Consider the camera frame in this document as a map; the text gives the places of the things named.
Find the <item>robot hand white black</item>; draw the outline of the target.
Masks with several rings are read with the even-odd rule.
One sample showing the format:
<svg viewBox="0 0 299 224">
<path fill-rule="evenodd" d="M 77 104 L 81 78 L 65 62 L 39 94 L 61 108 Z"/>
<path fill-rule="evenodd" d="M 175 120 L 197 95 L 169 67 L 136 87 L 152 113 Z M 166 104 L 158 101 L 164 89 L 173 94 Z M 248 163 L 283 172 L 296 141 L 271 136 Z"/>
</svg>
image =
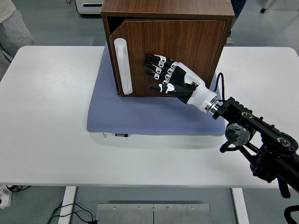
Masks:
<svg viewBox="0 0 299 224">
<path fill-rule="evenodd" d="M 215 113 L 220 104 L 218 95 L 206 87 L 205 82 L 181 62 L 161 55 L 146 55 L 146 74 L 159 81 L 149 88 L 177 97 L 185 104 L 194 105 L 202 112 Z"/>
</svg>

